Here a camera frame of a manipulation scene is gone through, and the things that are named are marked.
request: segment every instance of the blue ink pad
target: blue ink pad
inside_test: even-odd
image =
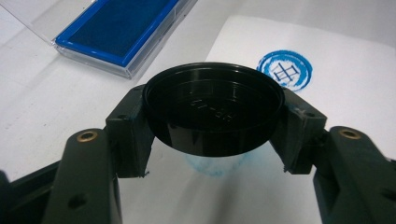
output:
[[[178,0],[98,0],[63,30],[55,43],[125,67]]]

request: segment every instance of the blue stamp impression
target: blue stamp impression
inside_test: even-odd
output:
[[[266,54],[260,60],[257,70],[291,91],[304,89],[312,77],[311,63],[299,53],[290,50],[277,50]]]
[[[189,165],[198,173],[212,177],[222,177],[241,166],[248,157],[248,153],[231,157],[199,157],[186,154]]]

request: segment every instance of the blue ink smudge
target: blue ink smudge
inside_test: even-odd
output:
[[[209,158],[186,154],[186,160],[197,172],[212,176],[221,177],[236,170],[248,157],[248,153],[237,156]]]

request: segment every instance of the black lid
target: black lid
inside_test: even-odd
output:
[[[270,77],[228,63],[170,68],[143,90],[154,134],[174,149],[206,157],[237,155],[265,143],[284,101]]]

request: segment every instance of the brass screw hole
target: brass screw hole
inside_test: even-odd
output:
[[[345,138],[354,139],[354,140],[361,139],[361,135],[359,133],[349,129],[343,129],[339,133]]]
[[[97,132],[92,132],[92,131],[88,131],[85,133],[81,133],[77,136],[77,140],[80,143],[84,143],[84,142],[91,142],[93,139],[95,139],[98,136]]]

